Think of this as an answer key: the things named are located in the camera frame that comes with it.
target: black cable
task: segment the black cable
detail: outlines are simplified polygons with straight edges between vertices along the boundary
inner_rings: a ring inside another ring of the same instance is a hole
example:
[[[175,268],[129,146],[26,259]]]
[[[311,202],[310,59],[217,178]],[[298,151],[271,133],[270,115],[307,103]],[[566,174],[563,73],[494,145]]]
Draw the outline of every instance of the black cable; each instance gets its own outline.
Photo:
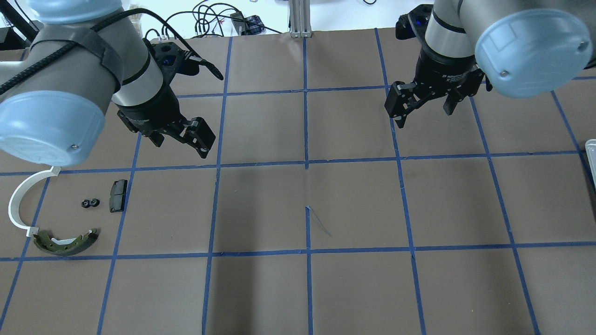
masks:
[[[31,18],[29,18],[29,16],[27,15],[27,13],[25,13],[25,11],[24,11],[24,10],[21,8],[21,5],[19,5],[19,4],[18,4],[18,0],[14,0],[14,3],[17,5],[17,7],[18,7],[18,8],[19,8],[19,10],[21,11],[21,13],[23,13],[23,15],[25,15],[25,17],[27,18],[27,20],[28,20],[30,23],[33,23],[33,20],[31,20]],[[35,30],[39,31],[39,29],[37,28],[37,26],[35,26],[34,24],[33,24],[33,28],[34,28]]]
[[[164,24],[168,27],[168,29],[170,29],[172,31],[172,33],[174,34],[174,36],[176,36],[180,42],[186,47],[188,48],[188,50],[193,53],[196,57],[198,57],[198,61],[201,63],[201,65],[204,65],[205,67],[207,67],[209,69],[209,71],[211,71],[211,73],[213,73],[214,76],[216,76],[218,79],[223,80],[224,76],[221,74],[221,72],[217,69],[217,67],[215,67],[215,65],[213,65],[212,63],[206,61],[205,59],[203,59],[191,46],[190,44],[188,44],[188,42],[186,40],[184,40],[182,38],[182,36],[180,36],[180,34],[174,30],[172,28],[172,26],[170,26],[169,23],[167,23],[164,19],[162,19],[159,15],[155,14],[154,12],[147,10],[145,8],[135,8],[132,10],[127,10],[127,11],[123,11],[120,13],[117,13],[105,20],[103,20],[102,22],[99,22],[98,24],[94,25],[93,27],[91,27],[91,30],[95,31],[95,32],[99,32],[100,30],[108,27],[111,24],[114,24],[115,22],[120,21],[121,19],[125,18],[125,17],[129,17],[131,15],[135,15],[135,14],[147,14],[149,16],[154,17],[155,19],[157,19],[159,22],[161,22],[161,24]],[[6,81],[5,83],[3,83],[2,85],[0,85],[0,95],[6,93],[9,89],[15,87],[16,85],[24,82],[25,80],[27,80],[28,78],[30,78],[31,76],[33,76],[34,74],[36,74],[37,72],[43,70],[44,68],[46,68],[48,65],[52,64],[53,62],[55,62],[56,60],[58,60],[59,58],[61,58],[62,56],[66,55],[69,51],[71,51],[73,48],[75,48],[77,45],[77,43],[75,42],[67,42],[65,44],[65,46],[61,47],[60,49],[54,51],[52,54],[44,57],[43,59],[37,61],[35,64],[29,66],[28,68],[24,69],[23,71],[21,71],[20,73],[18,73],[17,75],[15,75],[14,77],[12,77],[11,79],[9,79],[8,81]]]
[[[220,35],[220,34],[208,34],[208,33],[205,33],[205,34],[202,34],[202,35],[198,35],[198,36],[195,36],[195,37],[191,37],[191,39],[194,39],[194,38],[203,38],[203,37],[205,37],[205,36],[218,36],[218,37],[225,37],[224,35]]]
[[[149,35],[149,33],[150,33],[150,32],[155,32],[155,33],[157,34],[157,37],[158,37],[159,39],[162,39],[162,36],[159,34],[159,32],[157,31],[157,29],[153,29],[153,28],[149,29],[149,30],[148,30],[148,31],[145,33],[145,39],[147,39],[147,36]]]
[[[239,19],[239,18],[237,18],[237,17],[231,17],[231,16],[226,16],[226,15],[209,14],[209,13],[200,13],[200,12],[196,12],[196,11],[181,11],[181,12],[177,12],[177,13],[174,13],[174,14],[172,14],[170,18],[172,18],[174,15],[180,15],[180,14],[190,14],[190,13],[194,13],[194,14],[197,14],[197,13],[198,13],[198,14],[204,14],[204,15],[210,15],[210,16],[219,16],[219,17],[223,17],[223,18],[231,18],[231,19],[233,19],[233,20],[242,21],[242,22],[244,22],[244,23],[248,23],[248,24],[251,24],[251,25],[253,25],[253,26],[257,26],[257,27],[265,28],[265,29],[267,29],[267,30],[270,30],[270,31],[272,31],[272,32],[274,32],[274,33],[283,34],[282,32],[280,32],[280,31],[278,31],[278,30],[275,30],[275,29],[272,29],[272,28],[269,28],[268,26],[265,26],[264,24],[256,24],[256,23],[254,23],[254,22],[250,22],[250,21],[248,21],[248,20],[246,20],[246,19],[244,19],[244,20],[241,20],[241,19]]]

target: blue tape line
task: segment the blue tape line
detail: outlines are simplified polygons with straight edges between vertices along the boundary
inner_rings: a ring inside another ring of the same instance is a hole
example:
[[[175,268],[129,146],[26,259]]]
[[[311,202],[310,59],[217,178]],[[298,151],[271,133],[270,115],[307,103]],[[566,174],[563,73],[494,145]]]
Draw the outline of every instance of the blue tape line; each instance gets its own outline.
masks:
[[[211,94],[185,94],[177,95],[178,99],[189,99],[189,98],[209,98],[209,97],[223,97],[223,93],[211,93]]]
[[[416,247],[416,251],[450,251],[450,250],[484,250],[484,249],[507,249],[510,244],[472,244],[469,246],[428,246]]]
[[[114,243],[114,251],[111,256],[110,270],[108,272],[108,279],[105,284],[104,298],[101,303],[100,320],[97,324],[97,335],[101,335],[101,330],[103,329],[103,326],[104,326],[105,309],[107,307],[108,298],[110,295],[111,280],[114,275],[114,267],[116,266],[118,248],[120,247],[120,238],[122,237],[122,228],[124,227],[126,211],[128,209],[129,199],[131,198],[132,183],[134,182],[134,179],[135,179],[136,161],[139,157],[139,149],[140,148],[141,148],[141,133],[139,133],[136,138],[135,155],[132,159],[131,175],[129,177],[128,186],[126,188],[126,199],[124,202],[124,208],[122,210],[122,215],[120,216],[120,224],[118,226],[118,233],[116,234],[116,242]]]
[[[30,176],[37,172],[0,172],[1,177],[9,177],[9,176]]]
[[[591,247],[596,246],[596,241],[576,242],[542,242],[542,243],[519,243],[518,248],[546,248],[546,247]]]
[[[565,115],[563,106],[561,105],[561,102],[559,102],[559,99],[557,98],[557,94],[555,93],[555,91],[551,91],[551,95],[552,95],[553,100],[555,101],[555,104],[557,105],[559,113],[561,114],[561,118],[563,119],[563,122],[565,123],[565,127],[567,128],[569,137],[571,137],[571,140],[573,141],[575,150],[578,151],[577,153],[579,155],[579,160],[582,162],[583,169],[585,170],[586,174],[588,175],[588,178],[590,180],[590,183],[592,184],[592,187],[594,187],[594,179],[592,177],[592,170],[590,168],[590,164],[584,159],[583,154],[582,154],[582,147],[585,147],[585,146],[579,145],[578,139],[575,137],[575,134],[573,133],[571,124],[569,123],[569,120],[567,119],[567,116]]]
[[[335,87],[335,88],[310,88],[309,92],[331,92],[331,91],[360,91],[364,89],[381,89],[386,88],[385,85],[374,86],[354,86],[354,87]]]
[[[385,68],[385,60],[383,57],[383,47],[381,46],[381,39],[378,35],[378,29],[375,29],[375,36],[377,40],[377,48],[379,51],[379,57],[381,59],[381,68],[384,74],[385,80],[385,91],[389,93],[389,88],[387,86],[387,70]],[[416,264],[416,246],[414,244],[414,237],[412,235],[412,226],[410,223],[409,217],[409,210],[408,210],[408,198],[406,196],[406,189],[403,183],[403,170],[402,170],[402,158],[399,154],[399,146],[398,146],[398,139],[395,135],[395,124],[393,123],[392,119],[389,119],[389,124],[391,127],[391,136],[393,139],[393,149],[395,150],[395,159],[398,164],[398,177],[399,177],[399,188],[402,195],[402,204],[403,204],[403,214],[405,216],[406,221],[406,230],[408,232],[408,248],[410,252],[410,260],[412,263],[412,277],[414,279],[414,290],[416,294],[416,305],[418,308],[418,318],[420,319],[420,332],[422,335],[426,335],[426,323],[424,322],[424,310],[422,307],[422,296],[420,293],[420,282],[418,280],[418,265]]]
[[[60,174],[62,175],[77,175],[80,173],[109,173],[109,172],[130,172],[132,169],[130,168],[123,168],[123,169],[87,169],[87,170],[62,170]]]
[[[532,326],[534,328],[534,333],[536,335],[539,335],[540,329],[538,328],[538,322],[536,321],[536,315],[534,314],[534,307],[532,306],[532,300],[530,299],[530,293],[527,289],[526,277],[524,276],[524,273],[523,273],[522,263],[520,262],[519,255],[517,253],[516,241],[515,241],[515,238],[513,237],[513,232],[511,230],[509,216],[507,215],[507,210],[505,208],[505,201],[503,200],[501,187],[499,186],[499,180],[496,176],[495,165],[493,164],[492,159],[491,159],[491,151],[489,150],[488,143],[486,142],[486,137],[484,134],[484,130],[482,129],[482,123],[480,122],[480,116],[478,114],[478,109],[476,108],[476,103],[474,102],[473,97],[470,97],[470,104],[472,105],[472,110],[474,111],[474,117],[476,118],[476,124],[478,125],[478,130],[480,132],[480,137],[482,139],[482,145],[485,148],[486,158],[488,159],[489,167],[491,169],[492,179],[495,184],[496,194],[499,198],[499,205],[501,206],[503,220],[505,221],[505,227],[507,229],[507,234],[509,235],[509,242],[511,243],[513,257],[515,259],[516,266],[517,266],[517,272],[520,277],[521,288],[523,290],[524,297],[526,298],[527,309],[528,309],[528,312],[530,313],[530,319],[532,320]]]
[[[211,214],[211,232],[209,233],[209,253],[213,253],[213,243],[215,241],[215,222],[218,212],[218,198],[219,198],[219,178],[221,176],[221,162],[222,162],[222,144],[224,143],[224,125],[225,125],[225,107],[228,101],[228,82],[229,82],[229,65],[232,59],[232,42],[234,38],[229,39],[228,56],[225,66],[225,80],[223,82],[223,99],[222,99],[222,115],[219,122],[219,143],[218,143],[218,159],[217,159],[217,173],[215,176],[215,192],[213,194],[213,212]],[[205,273],[205,292],[203,297],[203,316],[201,318],[201,334],[205,335],[207,328],[207,308],[209,307],[209,287],[211,285],[211,267],[213,257],[207,258],[207,271]]]
[[[494,154],[491,153],[491,157],[517,157],[517,156],[552,156],[552,155],[571,155],[577,154],[577,151],[566,150],[566,151],[539,151],[535,153],[503,153]]]
[[[138,167],[137,171],[158,171],[158,170],[194,170],[194,169],[215,169],[217,165],[180,165],[180,166],[153,166]]]
[[[304,80],[304,167],[308,170],[308,71],[307,71],[306,38],[302,38],[302,70]]]
[[[44,203],[45,193],[48,191],[49,179],[46,179],[44,188],[41,191],[41,196],[39,197],[39,202],[37,209],[35,210],[35,215],[33,216],[33,222],[31,223],[31,227],[35,227],[37,224],[37,220],[39,217],[39,212],[41,210],[41,206]],[[4,303],[4,309],[2,309],[2,315],[0,316],[0,330],[2,329],[2,325],[4,325],[4,319],[6,319],[6,314],[8,312],[8,307],[10,306],[11,299],[13,298],[14,289],[17,287],[18,276],[21,274],[21,269],[23,267],[23,261],[25,259],[25,255],[27,254],[27,249],[29,248],[29,242],[31,238],[27,237],[25,240],[25,245],[23,246],[23,252],[21,252],[21,256],[18,259],[17,270],[14,273],[13,283],[10,285],[10,290],[8,291],[8,296],[6,298],[6,302]]]
[[[383,70],[383,82],[385,83],[385,87],[388,86],[387,81],[387,69],[385,68],[385,57],[383,56],[383,48],[381,47],[381,37],[378,35],[378,29],[374,29],[374,36],[377,39],[377,48],[378,48],[378,56],[381,59],[381,69]]]
[[[332,248],[312,249],[310,253],[368,253],[368,252],[408,252],[409,247],[368,247],[368,248]]]
[[[253,166],[271,166],[271,165],[302,165],[305,162],[302,160],[293,160],[289,162],[261,162],[261,163],[229,163],[222,164],[222,168],[250,168]]]
[[[237,97],[239,95],[262,95],[262,94],[289,94],[289,93],[300,93],[300,92],[330,92],[330,91],[359,91],[366,89],[380,89],[388,88],[388,85],[373,85],[373,86],[348,86],[348,87],[329,87],[329,88],[302,88],[302,89],[282,89],[276,91],[253,91],[253,92],[229,92],[226,93],[228,97]],[[177,95],[179,99],[189,98],[207,98],[207,97],[223,97],[222,93],[213,94],[187,94]]]
[[[478,158],[478,157],[486,157],[486,155],[485,154],[425,155],[425,156],[401,157],[401,160],[458,159],[458,158]]]
[[[378,157],[378,158],[346,158],[346,159],[317,159],[311,160],[311,164],[327,164],[327,163],[363,163],[363,162],[389,162],[394,161],[395,157]]]
[[[492,157],[514,157],[514,156],[547,156],[547,155],[566,155],[578,154],[577,151],[541,151],[535,153],[496,153]],[[405,156],[401,160],[433,160],[433,159],[460,159],[460,158],[476,158],[486,157],[486,154],[453,154],[453,155],[425,155],[425,156]],[[327,164],[327,163],[359,163],[359,162],[387,162],[394,161],[395,157],[370,157],[370,158],[346,158],[346,159],[318,159],[309,160],[309,164]],[[256,163],[228,163],[221,164],[221,168],[246,168],[251,166],[270,166],[270,165],[303,165],[306,162],[303,160],[293,160],[286,162],[256,162]],[[135,171],[158,171],[158,170],[194,170],[194,169],[216,169],[216,164],[211,165],[180,165],[180,166],[147,166],[136,167]],[[67,170],[62,171],[63,174],[79,174],[79,173],[109,173],[109,172],[130,172],[131,169],[90,169],[90,170]],[[35,172],[0,172],[2,176],[29,176]]]
[[[234,97],[238,95],[260,95],[260,94],[284,94],[284,93],[297,93],[301,92],[301,89],[283,89],[280,91],[255,91],[255,92],[236,92],[236,93],[228,93],[229,97]]]
[[[312,256],[311,249],[311,209],[305,207],[305,218],[306,218],[306,292],[308,294],[308,335],[313,335],[313,321],[312,321]]]
[[[207,252],[197,253],[158,253],[153,255],[118,255],[118,259],[170,259],[170,258],[204,258],[209,257]]]
[[[34,257],[25,257],[25,262],[41,262],[41,261],[49,261],[53,262],[55,260],[107,260],[112,259],[112,255],[89,255],[89,256],[34,256]]]
[[[516,243],[516,248],[557,248],[557,247],[591,247],[596,246],[596,241],[567,241],[567,242],[536,242]],[[485,250],[485,249],[509,249],[511,244],[471,244],[451,246],[417,246],[416,251],[453,251],[453,250]],[[290,249],[290,250],[265,250],[255,252],[197,252],[197,253],[164,253],[164,254],[138,254],[118,255],[117,259],[170,259],[170,258],[207,258],[207,257],[258,257],[278,255],[302,255],[319,253],[378,253],[378,252],[409,252],[409,247],[364,247],[364,248],[330,248],[330,249]],[[89,256],[34,256],[25,257],[23,262],[41,262],[54,260],[107,260],[112,259],[111,255],[89,255]],[[0,258],[0,262],[18,262],[20,258]]]

